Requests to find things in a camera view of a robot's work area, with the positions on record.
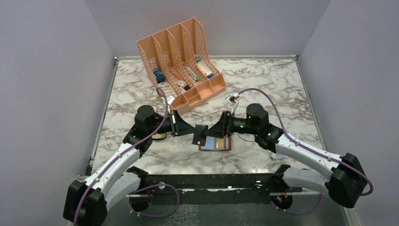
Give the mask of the gold credit card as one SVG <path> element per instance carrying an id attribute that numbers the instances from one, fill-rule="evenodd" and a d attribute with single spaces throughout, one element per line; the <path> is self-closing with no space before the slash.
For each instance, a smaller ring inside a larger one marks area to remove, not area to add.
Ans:
<path id="1" fill-rule="evenodd" d="M 217 138 L 216 139 L 216 150 L 227 150 L 229 149 L 229 139 L 228 138 Z"/>

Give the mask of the brown leather card holder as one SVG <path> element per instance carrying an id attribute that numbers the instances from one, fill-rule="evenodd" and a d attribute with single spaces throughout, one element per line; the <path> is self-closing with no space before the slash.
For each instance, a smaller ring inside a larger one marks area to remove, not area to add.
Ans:
<path id="1" fill-rule="evenodd" d="M 231 151 L 232 142 L 230 137 L 216 138 L 207 137 L 204 146 L 199 146 L 199 151 L 223 152 Z"/>

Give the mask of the black credit card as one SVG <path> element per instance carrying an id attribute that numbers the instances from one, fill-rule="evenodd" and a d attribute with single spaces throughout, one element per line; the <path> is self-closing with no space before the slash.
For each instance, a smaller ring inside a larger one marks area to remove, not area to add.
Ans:
<path id="1" fill-rule="evenodd" d="M 194 127 L 192 144 L 198 146 L 205 146 L 206 144 L 206 131 L 208 130 L 208 125 L 196 124 Z"/>

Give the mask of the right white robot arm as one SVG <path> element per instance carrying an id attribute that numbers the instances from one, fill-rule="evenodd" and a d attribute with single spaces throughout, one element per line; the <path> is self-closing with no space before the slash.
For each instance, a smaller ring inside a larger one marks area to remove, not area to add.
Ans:
<path id="1" fill-rule="evenodd" d="M 261 148 L 295 159 L 313 169 L 307 174 L 291 168 L 274 176 L 271 185 L 276 191 L 282 192 L 288 187 L 308 188 L 328 194 L 343 207 L 353 208 L 366 188 L 365 172 L 357 156 L 351 153 L 341 156 L 303 144 L 282 128 L 271 124 L 268 112 L 260 104 L 248 105 L 245 118 L 237 118 L 224 111 L 205 135 L 223 138 L 233 133 L 254 135 L 255 142 Z"/>

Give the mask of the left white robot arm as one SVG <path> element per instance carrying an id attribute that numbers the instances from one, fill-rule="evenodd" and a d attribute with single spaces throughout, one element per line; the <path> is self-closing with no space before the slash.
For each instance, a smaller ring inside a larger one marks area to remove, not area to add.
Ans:
<path id="1" fill-rule="evenodd" d="M 75 180 L 70 184 L 63 218 L 76 226 L 102 225 L 111 208 L 128 193 L 146 191 L 147 179 L 127 169 L 149 149 L 152 136 L 158 132 L 184 136 L 194 131 L 177 111 L 166 110 L 161 116 L 150 105 L 140 106 L 133 127 L 115 154 L 84 181 Z"/>

